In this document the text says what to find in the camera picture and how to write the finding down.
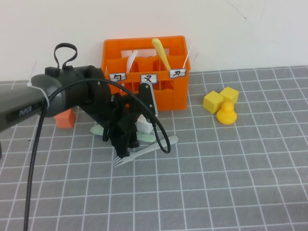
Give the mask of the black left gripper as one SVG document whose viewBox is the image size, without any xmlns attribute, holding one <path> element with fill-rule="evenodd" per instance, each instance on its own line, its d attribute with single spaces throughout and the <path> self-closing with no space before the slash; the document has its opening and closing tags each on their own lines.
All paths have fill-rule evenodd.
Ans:
<svg viewBox="0 0 308 231">
<path fill-rule="evenodd" d="M 91 127 L 90 132 L 110 140 L 119 158 L 128 157 L 128 148 L 137 148 L 139 141 L 154 142 L 154 130 L 151 120 L 147 118 L 144 108 L 129 97 L 120 97 L 116 108 L 110 115 L 110 120 Z"/>
</svg>

